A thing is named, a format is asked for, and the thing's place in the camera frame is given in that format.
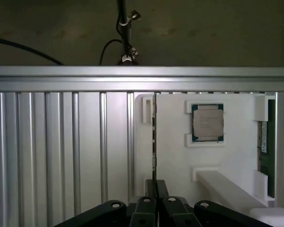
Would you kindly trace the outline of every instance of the metal screw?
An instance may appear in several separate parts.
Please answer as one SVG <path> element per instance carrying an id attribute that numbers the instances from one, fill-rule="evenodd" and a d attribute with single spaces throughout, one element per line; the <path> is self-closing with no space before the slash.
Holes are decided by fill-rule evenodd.
<path id="1" fill-rule="evenodd" d="M 120 204 L 119 204 L 119 203 L 113 203 L 113 204 L 112 204 L 112 207 L 113 207 L 113 208 L 118 208 L 118 207 L 120 207 Z"/>
<path id="2" fill-rule="evenodd" d="M 202 202 L 200 205 L 201 205 L 201 207 L 204 207 L 204 208 L 208 208 L 209 207 L 209 204 L 206 203 L 206 202 Z"/>
<path id="3" fill-rule="evenodd" d="M 176 199 L 175 199 L 174 197 L 170 197 L 170 198 L 168 199 L 168 201 L 174 202 L 174 201 L 176 201 Z"/>

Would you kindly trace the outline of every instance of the metal clamp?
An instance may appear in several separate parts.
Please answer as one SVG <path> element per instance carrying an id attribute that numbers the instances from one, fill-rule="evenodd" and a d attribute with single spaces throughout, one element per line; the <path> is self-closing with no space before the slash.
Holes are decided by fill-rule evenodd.
<path id="1" fill-rule="evenodd" d="M 131 12 L 131 16 L 127 17 L 126 23 L 119 22 L 120 26 L 127 26 L 131 21 L 137 20 L 138 22 L 142 20 L 142 16 L 140 13 L 138 13 L 136 10 L 133 10 Z"/>
<path id="2" fill-rule="evenodd" d="M 123 55 L 121 57 L 121 61 L 122 62 L 125 62 L 125 61 L 133 61 L 135 59 L 135 57 L 138 57 L 139 56 L 139 53 L 137 51 L 136 48 L 132 47 L 129 52 L 131 53 L 131 56 L 130 55 Z"/>

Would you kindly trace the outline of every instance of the cpu processor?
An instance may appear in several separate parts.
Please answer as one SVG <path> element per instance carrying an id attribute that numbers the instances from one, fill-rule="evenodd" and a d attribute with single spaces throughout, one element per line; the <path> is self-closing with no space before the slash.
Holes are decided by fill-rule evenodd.
<path id="1" fill-rule="evenodd" d="M 192 142 L 223 142 L 223 134 L 223 104 L 192 105 Z"/>

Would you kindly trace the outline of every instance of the gray wall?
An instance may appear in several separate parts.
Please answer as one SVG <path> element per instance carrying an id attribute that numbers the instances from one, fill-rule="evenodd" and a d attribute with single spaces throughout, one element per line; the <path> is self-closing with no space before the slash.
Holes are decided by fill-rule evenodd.
<path id="1" fill-rule="evenodd" d="M 141 65 L 284 66 L 284 0 L 128 0 L 132 45 Z M 119 38 L 115 0 L 0 0 L 0 38 L 67 65 L 97 65 L 104 44 Z M 114 65 L 121 45 L 103 61 Z M 49 65 L 0 45 L 0 64 Z"/>

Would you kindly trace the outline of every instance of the silver metal slats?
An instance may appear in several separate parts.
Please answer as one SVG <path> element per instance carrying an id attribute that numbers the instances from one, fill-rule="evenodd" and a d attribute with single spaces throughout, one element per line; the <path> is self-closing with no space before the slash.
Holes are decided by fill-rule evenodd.
<path id="1" fill-rule="evenodd" d="M 70 182 L 68 182 L 69 187 L 73 185 L 73 192 L 74 192 L 74 198 L 72 197 L 72 194 L 70 193 L 70 197 L 72 200 L 70 203 L 70 209 L 71 209 L 71 202 L 74 202 L 74 215 L 78 215 L 81 213 L 81 187 L 80 187 L 80 134 L 79 134 L 79 94 L 73 93 L 71 94 L 71 101 L 72 105 L 68 106 L 68 109 L 66 109 L 67 106 L 64 106 L 65 114 L 68 114 L 68 116 L 71 114 L 70 109 L 72 109 L 72 118 L 68 118 L 65 116 L 64 120 L 69 120 L 71 124 L 68 125 L 68 130 L 66 130 L 66 135 L 69 133 L 72 137 L 72 140 L 69 138 L 68 142 L 72 144 L 69 144 L 67 149 L 70 151 L 69 159 L 72 160 L 72 163 L 70 162 L 67 166 L 70 166 L 73 168 L 73 178 L 68 178 Z M 72 174 L 71 169 L 68 169 L 68 174 Z M 72 213 L 67 215 L 67 218 L 72 217 Z"/>
<path id="2" fill-rule="evenodd" d="M 8 223 L 9 227 L 18 227 L 20 222 L 20 181 L 19 181 L 19 141 L 18 141 L 18 95 L 5 94 L 6 141 L 7 146 L 7 180 L 8 180 Z"/>
<path id="3" fill-rule="evenodd" d="M 100 160 L 101 160 L 101 202 L 107 202 L 107 98 L 100 93 Z"/>
<path id="4" fill-rule="evenodd" d="M 8 173 L 5 94 L 0 93 L 0 226 L 8 226 Z"/>
<path id="5" fill-rule="evenodd" d="M 128 201 L 135 195 L 135 168 L 134 168 L 134 93 L 127 93 L 127 180 Z"/>
<path id="6" fill-rule="evenodd" d="M 275 134 L 275 153 L 276 153 L 276 206 L 284 208 L 284 93 L 276 94 L 276 134 Z"/>

